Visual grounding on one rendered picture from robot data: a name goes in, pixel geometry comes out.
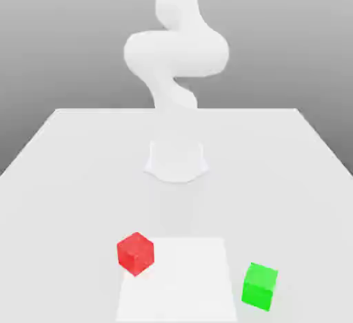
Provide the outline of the small red cube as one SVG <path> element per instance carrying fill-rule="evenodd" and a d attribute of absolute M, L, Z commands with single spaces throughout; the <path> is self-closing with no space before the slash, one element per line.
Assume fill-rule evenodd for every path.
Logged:
<path fill-rule="evenodd" d="M 134 232 L 117 243 L 119 264 L 133 276 L 138 276 L 154 264 L 154 243 Z"/>

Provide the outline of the small green cube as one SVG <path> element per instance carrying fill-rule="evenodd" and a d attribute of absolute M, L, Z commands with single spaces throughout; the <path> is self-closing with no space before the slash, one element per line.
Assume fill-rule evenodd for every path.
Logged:
<path fill-rule="evenodd" d="M 241 301 L 269 311 L 279 271 L 251 262 L 243 281 Z"/>

